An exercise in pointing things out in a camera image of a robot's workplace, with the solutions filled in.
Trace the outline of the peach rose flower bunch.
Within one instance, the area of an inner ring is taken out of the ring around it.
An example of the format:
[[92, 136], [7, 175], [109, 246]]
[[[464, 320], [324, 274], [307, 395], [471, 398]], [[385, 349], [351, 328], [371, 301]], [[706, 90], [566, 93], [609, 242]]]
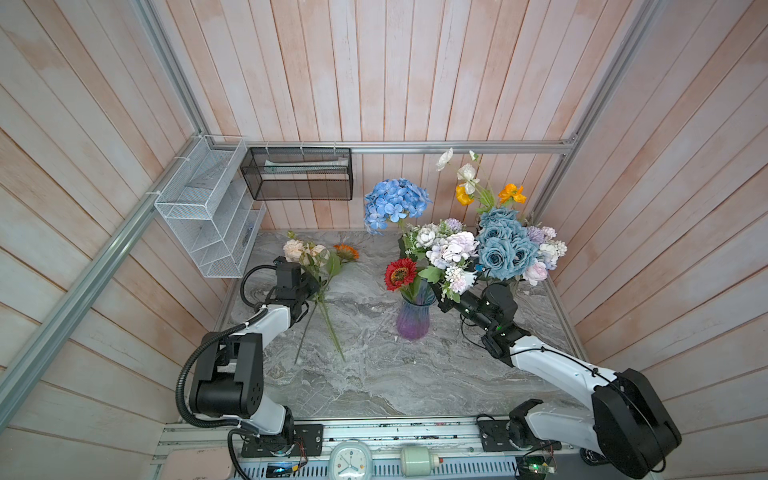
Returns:
[[345, 359], [341, 342], [335, 332], [327, 305], [327, 293], [331, 282], [341, 273], [342, 258], [335, 248], [300, 239], [294, 232], [288, 232], [288, 240], [283, 246], [285, 258], [299, 263], [304, 271], [319, 285], [311, 295], [315, 310], [323, 318], [329, 337], [342, 360]]

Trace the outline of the light blue rose bunch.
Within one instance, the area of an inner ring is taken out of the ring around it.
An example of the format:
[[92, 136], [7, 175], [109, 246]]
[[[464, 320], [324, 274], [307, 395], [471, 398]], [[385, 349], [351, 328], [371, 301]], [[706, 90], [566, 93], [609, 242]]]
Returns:
[[494, 208], [479, 220], [478, 266], [487, 278], [506, 281], [523, 273], [538, 260], [539, 246], [510, 208]]

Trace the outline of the white small-flower green bunch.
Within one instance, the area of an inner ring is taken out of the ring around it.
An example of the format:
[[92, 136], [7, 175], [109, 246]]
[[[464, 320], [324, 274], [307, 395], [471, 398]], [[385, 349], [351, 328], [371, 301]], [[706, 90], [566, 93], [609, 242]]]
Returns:
[[455, 218], [405, 224], [401, 231], [402, 255], [415, 263], [416, 281], [431, 287], [441, 301], [458, 303], [477, 280], [475, 235]]

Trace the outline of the blue purple glass vase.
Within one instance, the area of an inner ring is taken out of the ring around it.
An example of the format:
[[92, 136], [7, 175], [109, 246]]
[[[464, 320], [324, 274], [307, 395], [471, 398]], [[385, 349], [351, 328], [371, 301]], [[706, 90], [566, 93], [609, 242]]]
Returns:
[[403, 304], [396, 319], [399, 335], [406, 340], [420, 340], [430, 327], [430, 308], [436, 298], [426, 280], [414, 281], [400, 291]]

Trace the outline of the red rose flower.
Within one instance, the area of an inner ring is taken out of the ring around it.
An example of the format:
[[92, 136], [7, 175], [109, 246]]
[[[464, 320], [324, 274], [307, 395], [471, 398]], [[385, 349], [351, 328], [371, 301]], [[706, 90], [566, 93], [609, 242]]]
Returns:
[[397, 291], [409, 302], [416, 302], [421, 277], [417, 263], [413, 260], [403, 258], [390, 263], [384, 281], [388, 291]]

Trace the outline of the blue hydrangea flower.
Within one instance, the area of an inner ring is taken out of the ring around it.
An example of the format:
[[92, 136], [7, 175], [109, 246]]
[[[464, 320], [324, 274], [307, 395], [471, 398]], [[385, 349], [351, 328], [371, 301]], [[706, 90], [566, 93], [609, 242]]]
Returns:
[[427, 190], [405, 178], [381, 181], [364, 196], [364, 226], [379, 234], [389, 224], [421, 217], [430, 203]]

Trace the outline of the white ranunculus flower stem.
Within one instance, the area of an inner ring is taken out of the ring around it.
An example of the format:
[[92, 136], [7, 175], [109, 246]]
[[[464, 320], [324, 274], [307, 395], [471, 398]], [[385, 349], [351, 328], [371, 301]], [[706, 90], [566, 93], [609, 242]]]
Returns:
[[[442, 172], [454, 156], [454, 149], [449, 148], [441, 154], [436, 163], [438, 172]], [[460, 181], [456, 189], [456, 198], [462, 205], [469, 205], [474, 201], [474, 195], [479, 191], [479, 179], [477, 169], [470, 163], [462, 165], [457, 171], [457, 179]]]

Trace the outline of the pastel mixed flower bouquet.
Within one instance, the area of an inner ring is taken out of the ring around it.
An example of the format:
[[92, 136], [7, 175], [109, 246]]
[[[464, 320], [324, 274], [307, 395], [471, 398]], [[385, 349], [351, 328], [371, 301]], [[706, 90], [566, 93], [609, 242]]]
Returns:
[[568, 247], [557, 238], [557, 231], [549, 226], [528, 226], [527, 234], [537, 251], [534, 263], [523, 273], [523, 279], [531, 286], [536, 286], [557, 268], [558, 261], [567, 254]]

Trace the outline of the yellow poppy flower stem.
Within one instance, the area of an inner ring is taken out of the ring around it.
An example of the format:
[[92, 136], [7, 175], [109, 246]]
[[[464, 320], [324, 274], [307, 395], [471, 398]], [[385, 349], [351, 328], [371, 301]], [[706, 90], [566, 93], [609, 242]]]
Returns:
[[498, 194], [495, 194], [490, 188], [464, 183], [456, 187], [455, 197], [464, 206], [477, 203], [476, 212], [484, 214], [495, 208], [508, 208], [512, 204], [525, 204], [527, 196], [523, 191], [523, 186], [510, 183], [505, 185]]

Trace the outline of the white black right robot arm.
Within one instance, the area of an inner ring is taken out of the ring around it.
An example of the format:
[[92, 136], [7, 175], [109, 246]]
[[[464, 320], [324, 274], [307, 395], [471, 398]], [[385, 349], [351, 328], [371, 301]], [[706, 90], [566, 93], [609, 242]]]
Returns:
[[529, 399], [509, 413], [507, 432], [513, 446], [534, 452], [554, 441], [570, 444], [633, 479], [666, 468], [682, 435], [641, 372], [602, 368], [549, 346], [515, 323], [518, 305], [504, 284], [491, 284], [481, 295], [435, 295], [441, 311], [455, 310], [482, 329], [481, 347], [491, 357], [538, 376], [588, 410], [545, 410], [542, 400]]

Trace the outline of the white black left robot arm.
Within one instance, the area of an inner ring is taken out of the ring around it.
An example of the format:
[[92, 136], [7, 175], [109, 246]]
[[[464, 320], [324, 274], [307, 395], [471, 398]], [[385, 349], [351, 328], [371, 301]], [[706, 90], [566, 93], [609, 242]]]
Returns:
[[280, 257], [249, 270], [275, 273], [276, 285], [245, 321], [210, 332], [182, 366], [175, 403], [179, 415], [198, 428], [233, 427], [246, 435], [294, 441], [290, 409], [264, 392], [264, 349], [308, 313], [319, 292], [317, 280], [296, 262]]

